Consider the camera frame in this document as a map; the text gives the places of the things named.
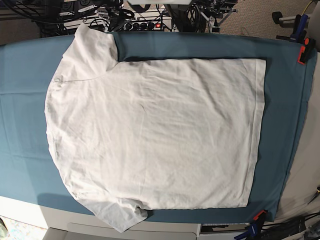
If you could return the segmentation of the white T-shirt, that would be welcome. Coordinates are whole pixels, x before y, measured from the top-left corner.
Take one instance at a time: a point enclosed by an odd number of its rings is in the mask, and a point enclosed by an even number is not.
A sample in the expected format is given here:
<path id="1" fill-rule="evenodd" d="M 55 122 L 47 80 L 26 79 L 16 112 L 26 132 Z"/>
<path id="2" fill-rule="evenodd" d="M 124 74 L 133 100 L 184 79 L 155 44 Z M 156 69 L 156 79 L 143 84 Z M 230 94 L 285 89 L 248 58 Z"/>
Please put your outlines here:
<path id="1" fill-rule="evenodd" d="M 147 210 L 248 204 L 266 61 L 118 61 L 113 35 L 82 24 L 45 98 L 49 152 L 68 192 L 115 226 Z"/>

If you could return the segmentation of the black power strip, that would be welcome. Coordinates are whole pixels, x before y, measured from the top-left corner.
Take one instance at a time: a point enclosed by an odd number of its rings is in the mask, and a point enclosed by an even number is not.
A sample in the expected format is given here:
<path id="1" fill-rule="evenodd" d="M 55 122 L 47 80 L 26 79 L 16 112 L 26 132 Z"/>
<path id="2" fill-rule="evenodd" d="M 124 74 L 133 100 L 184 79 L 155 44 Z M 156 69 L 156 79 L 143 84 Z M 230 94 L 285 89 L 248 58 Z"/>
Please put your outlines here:
<path id="1" fill-rule="evenodd" d="M 164 21 L 127 21 L 115 27 L 112 32 L 172 32 L 172 28 Z"/>

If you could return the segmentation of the orange black clamp bottom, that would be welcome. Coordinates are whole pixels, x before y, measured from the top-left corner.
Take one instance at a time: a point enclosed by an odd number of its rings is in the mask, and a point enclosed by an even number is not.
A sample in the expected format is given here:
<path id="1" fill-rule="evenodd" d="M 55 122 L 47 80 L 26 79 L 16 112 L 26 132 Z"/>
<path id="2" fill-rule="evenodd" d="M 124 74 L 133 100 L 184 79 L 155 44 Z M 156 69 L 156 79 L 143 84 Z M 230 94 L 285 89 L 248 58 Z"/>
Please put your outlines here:
<path id="1" fill-rule="evenodd" d="M 253 218 L 253 220 L 257 221 L 259 218 L 265 218 L 267 214 L 268 214 L 268 211 L 263 209 Z"/>

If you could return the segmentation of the orange black clamp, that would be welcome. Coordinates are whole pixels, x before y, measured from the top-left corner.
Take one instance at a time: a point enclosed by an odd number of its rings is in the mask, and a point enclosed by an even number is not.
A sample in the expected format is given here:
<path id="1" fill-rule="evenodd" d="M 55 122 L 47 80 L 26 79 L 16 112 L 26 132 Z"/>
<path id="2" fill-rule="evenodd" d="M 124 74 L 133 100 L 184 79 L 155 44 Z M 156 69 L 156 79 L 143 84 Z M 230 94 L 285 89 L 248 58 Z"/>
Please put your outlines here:
<path id="1" fill-rule="evenodd" d="M 268 211 L 263 209 L 253 218 L 253 220 L 257 221 L 259 218 L 265 218 L 267 214 L 268 214 Z"/>
<path id="2" fill-rule="evenodd" d="M 301 65 L 305 65 L 315 46 L 316 41 L 313 38 L 307 37 L 300 48 L 297 62 Z"/>

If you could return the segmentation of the teal table cloth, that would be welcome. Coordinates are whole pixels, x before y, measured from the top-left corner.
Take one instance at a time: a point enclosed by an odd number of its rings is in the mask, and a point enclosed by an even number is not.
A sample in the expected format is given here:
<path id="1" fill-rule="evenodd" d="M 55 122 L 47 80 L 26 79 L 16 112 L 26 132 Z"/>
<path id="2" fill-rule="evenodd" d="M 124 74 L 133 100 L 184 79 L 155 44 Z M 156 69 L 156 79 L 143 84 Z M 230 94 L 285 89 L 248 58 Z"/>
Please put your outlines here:
<path id="1" fill-rule="evenodd" d="M 275 218 L 309 109 L 317 52 L 305 65 L 292 42 L 209 33 L 115 33 L 119 61 L 153 59 L 266 60 L 265 108 L 259 156 L 248 205 L 242 208 L 152 210 L 148 221 L 243 223 L 261 210 Z M 80 214 L 51 159 L 44 114 L 48 85 L 72 35 L 47 37 L 0 48 L 0 194 Z"/>

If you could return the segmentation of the blue clamp bottom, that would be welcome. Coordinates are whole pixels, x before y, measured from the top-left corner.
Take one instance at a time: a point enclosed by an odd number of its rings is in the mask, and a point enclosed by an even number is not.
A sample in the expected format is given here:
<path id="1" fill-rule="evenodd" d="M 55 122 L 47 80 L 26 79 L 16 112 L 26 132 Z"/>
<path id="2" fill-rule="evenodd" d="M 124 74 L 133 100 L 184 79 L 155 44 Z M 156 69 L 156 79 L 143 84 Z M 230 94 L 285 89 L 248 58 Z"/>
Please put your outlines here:
<path id="1" fill-rule="evenodd" d="M 253 222 L 251 223 L 244 233 L 237 235 L 234 237 L 235 240 L 243 240 L 250 237 L 255 237 L 261 232 L 261 227 L 258 223 Z"/>

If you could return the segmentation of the blue clamp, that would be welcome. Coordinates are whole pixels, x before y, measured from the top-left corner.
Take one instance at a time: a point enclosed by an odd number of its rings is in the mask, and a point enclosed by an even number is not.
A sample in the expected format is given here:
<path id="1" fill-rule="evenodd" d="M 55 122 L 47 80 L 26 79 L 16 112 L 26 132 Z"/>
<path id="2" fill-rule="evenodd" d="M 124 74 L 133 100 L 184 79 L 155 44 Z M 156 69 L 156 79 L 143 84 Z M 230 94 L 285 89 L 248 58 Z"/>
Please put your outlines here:
<path id="1" fill-rule="evenodd" d="M 250 237 L 255 237 L 261 232 L 261 227 L 258 223 L 253 222 L 251 223 L 244 233 L 237 235 L 234 237 L 235 240 L 243 240 Z"/>
<path id="2" fill-rule="evenodd" d="M 293 25 L 293 32 L 289 37 L 290 42 L 303 43 L 307 31 L 305 30 L 309 16 L 307 14 L 296 15 Z"/>

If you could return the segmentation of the white drawer cabinet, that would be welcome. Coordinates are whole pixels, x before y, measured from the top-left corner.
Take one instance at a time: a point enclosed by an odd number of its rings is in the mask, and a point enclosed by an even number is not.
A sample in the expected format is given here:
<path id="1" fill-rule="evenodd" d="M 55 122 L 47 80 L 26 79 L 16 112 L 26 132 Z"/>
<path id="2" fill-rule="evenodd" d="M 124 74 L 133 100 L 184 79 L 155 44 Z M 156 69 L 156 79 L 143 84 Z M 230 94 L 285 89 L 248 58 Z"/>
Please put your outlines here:
<path id="1" fill-rule="evenodd" d="M 47 227 L 75 234 L 129 240 L 196 240 L 198 223 L 138 221 L 125 227 L 96 215 L 76 213 L 35 203 L 0 197 L 0 215 L 37 227 Z"/>

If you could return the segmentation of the orange black clamp top right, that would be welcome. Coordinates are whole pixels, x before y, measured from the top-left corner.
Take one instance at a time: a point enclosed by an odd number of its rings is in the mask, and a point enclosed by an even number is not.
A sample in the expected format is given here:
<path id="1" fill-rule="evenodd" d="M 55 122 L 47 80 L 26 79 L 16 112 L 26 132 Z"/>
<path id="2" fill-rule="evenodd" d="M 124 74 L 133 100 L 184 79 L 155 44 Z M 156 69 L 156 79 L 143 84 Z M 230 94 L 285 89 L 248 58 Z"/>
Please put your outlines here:
<path id="1" fill-rule="evenodd" d="M 315 46 L 316 41 L 313 38 L 307 37 L 300 48 L 297 62 L 301 65 L 305 65 Z"/>

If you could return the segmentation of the blue clamp top right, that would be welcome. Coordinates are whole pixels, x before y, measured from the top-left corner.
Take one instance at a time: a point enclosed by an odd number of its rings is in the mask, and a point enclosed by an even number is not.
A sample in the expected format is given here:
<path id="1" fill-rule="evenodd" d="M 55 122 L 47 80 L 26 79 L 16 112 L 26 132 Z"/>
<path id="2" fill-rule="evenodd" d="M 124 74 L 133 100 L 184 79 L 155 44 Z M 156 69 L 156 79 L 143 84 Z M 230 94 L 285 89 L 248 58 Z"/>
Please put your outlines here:
<path id="1" fill-rule="evenodd" d="M 289 37 L 290 42 L 303 43 L 307 31 L 305 30 L 309 16 L 307 14 L 296 15 L 293 25 L 293 32 Z"/>

